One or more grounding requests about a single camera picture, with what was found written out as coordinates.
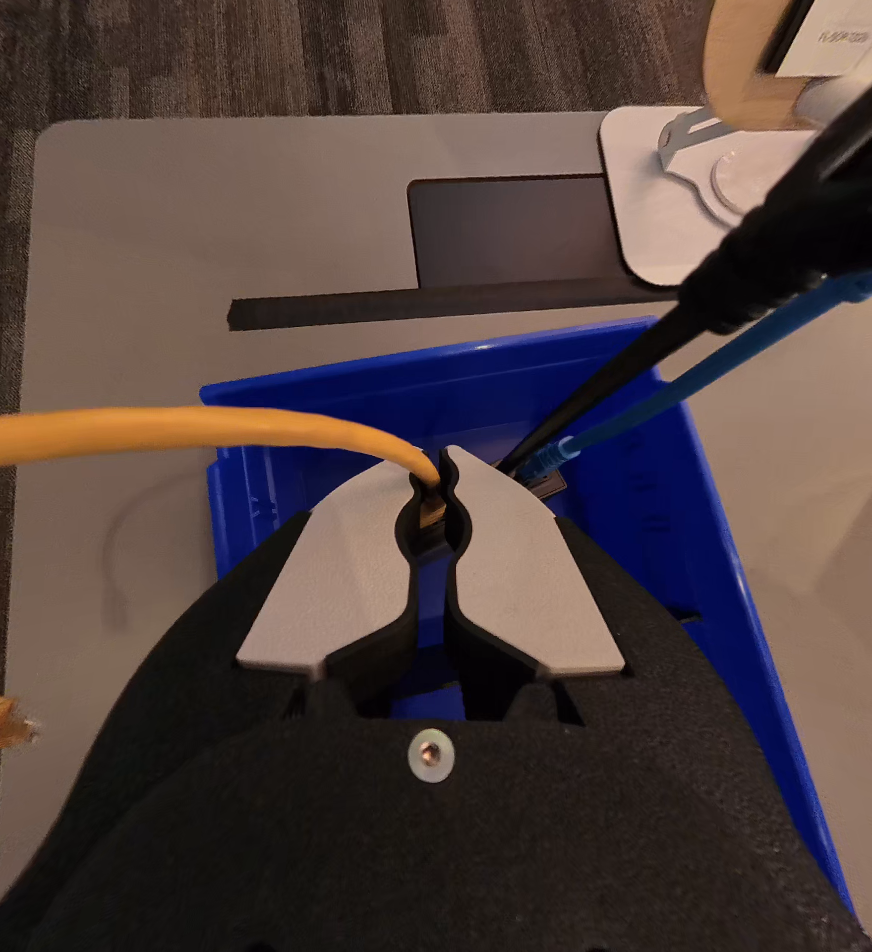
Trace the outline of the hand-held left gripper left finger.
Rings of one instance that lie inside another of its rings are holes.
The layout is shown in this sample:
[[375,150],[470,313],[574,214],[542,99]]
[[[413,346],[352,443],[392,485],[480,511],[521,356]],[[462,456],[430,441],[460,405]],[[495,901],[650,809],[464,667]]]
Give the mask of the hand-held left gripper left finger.
[[238,650],[239,665],[327,673],[332,655],[396,622],[411,582],[397,522],[415,497],[411,473],[384,461],[318,503]]

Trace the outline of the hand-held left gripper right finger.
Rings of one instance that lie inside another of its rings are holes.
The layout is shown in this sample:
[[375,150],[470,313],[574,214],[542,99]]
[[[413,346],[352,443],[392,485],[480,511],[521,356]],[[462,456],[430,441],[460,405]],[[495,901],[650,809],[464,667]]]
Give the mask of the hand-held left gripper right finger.
[[442,449],[447,651],[461,670],[558,680],[619,674],[624,659],[557,517],[461,446]]

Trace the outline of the blue plastic bin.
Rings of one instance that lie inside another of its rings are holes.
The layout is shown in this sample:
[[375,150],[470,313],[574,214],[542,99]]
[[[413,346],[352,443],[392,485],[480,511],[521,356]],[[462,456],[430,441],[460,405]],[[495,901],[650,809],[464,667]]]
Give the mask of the blue plastic bin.
[[[488,462],[652,324],[542,330],[268,375],[220,371],[208,406],[324,413],[435,455]],[[291,516],[364,470],[342,453],[218,450],[207,472],[216,568],[225,576]],[[854,911],[810,768],[689,411],[675,408],[562,470],[557,516],[578,525],[686,626],[731,690],[818,865]]]

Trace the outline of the dark rectangular table panel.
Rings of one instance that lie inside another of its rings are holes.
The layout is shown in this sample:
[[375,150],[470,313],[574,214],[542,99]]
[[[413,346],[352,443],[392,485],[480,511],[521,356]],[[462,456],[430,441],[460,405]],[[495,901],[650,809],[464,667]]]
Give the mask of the dark rectangular table panel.
[[600,174],[416,180],[407,201],[423,289],[624,273]]

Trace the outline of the white stand base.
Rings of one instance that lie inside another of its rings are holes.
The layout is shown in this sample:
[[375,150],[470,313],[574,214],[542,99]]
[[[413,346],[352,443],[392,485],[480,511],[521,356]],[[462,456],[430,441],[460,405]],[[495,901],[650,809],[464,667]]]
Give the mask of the white stand base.
[[680,152],[672,173],[656,152],[662,128],[700,107],[627,106],[598,131],[623,260],[659,287],[678,285],[766,198],[810,146],[816,129],[750,131]]

